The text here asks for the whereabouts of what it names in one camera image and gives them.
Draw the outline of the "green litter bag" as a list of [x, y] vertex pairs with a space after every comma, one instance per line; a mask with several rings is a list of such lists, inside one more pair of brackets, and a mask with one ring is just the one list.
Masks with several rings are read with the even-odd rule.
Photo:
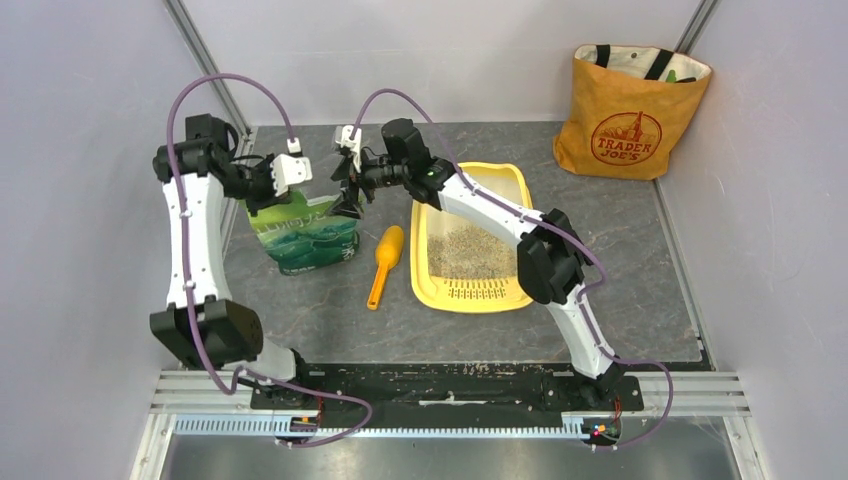
[[288, 203], [249, 214], [249, 224], [281, 274], [296, 276], [352, 259], [359, 250], [359, 221], [328, 215], [335, 197], [309, 198], [292, 190]]

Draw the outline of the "orange litter scoop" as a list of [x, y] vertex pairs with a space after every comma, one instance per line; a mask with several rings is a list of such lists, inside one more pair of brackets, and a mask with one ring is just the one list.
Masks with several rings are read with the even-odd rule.
[[387, 228], [375, 249], [376, 274], [367, 299], [369, 310], [377, 310], [389, 272], [398, 264], [404, 247], [404, 230], [398, 225]]

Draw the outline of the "yellow litter box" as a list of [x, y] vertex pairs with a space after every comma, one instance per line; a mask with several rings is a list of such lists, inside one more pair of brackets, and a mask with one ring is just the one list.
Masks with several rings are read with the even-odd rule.
[[462, 172], [445, 182], [441, 209], [415, 201], [410, 226], [410, 281], [425, 306], [446, 312], [488, 314], [521, 309], [532, 299], [513, 277], [456, 280], [433, 276], [428, 270], [427, 238], [464, 226], [475, 226], [514, 247], [529, 223], [508, 212], [507, 206], [527, 213], [532, 209], [522, 172], [512, 164], [464, 162]]

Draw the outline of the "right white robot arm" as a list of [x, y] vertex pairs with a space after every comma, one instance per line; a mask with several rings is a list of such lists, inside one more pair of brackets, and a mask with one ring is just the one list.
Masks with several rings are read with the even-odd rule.
[[596, 261], [567, 215], [524, 207], [482, 186], [454, 162], [433, 155], [410, 119], [389, 121], [381, 135], [385, 153], [370, 156], [363, 151], [359, 129], [345, 125], [336, 130], [342, 159], [331, 178], [341, 193], [329, 214], [360, 219], [362, 204], [372, 202], [376, 190], [401, 186], [414, 202], [458, 216], [513, 247], [520, 288], [546, 307], [570, 351], [579, 400], [591, 409], [612, 402], [624, 370], [588, 301], [583, 268]]

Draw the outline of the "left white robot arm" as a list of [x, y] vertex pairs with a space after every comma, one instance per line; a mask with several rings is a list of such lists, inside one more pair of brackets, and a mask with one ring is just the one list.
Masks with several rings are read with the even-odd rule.
[[185, 120], [183, 141], [158, 148], [152, 165], [168, 207], [171, 273], [166, 306], [151, 314], [153, 336], [190, 370], [233, 371], [223, 390], [238, 384], [276, 396], [290, 408], [314, 393], [299, 372], [302, 357], [266, 340], [258, 314], [233, 300], [227, 284], [221, 217], [230, 199], [249, 212], [280, 206], [294, 186], [312, 178], [311, 164], [293, 139], [283, 154], [241, 163], [235, 128], [211, 114]]

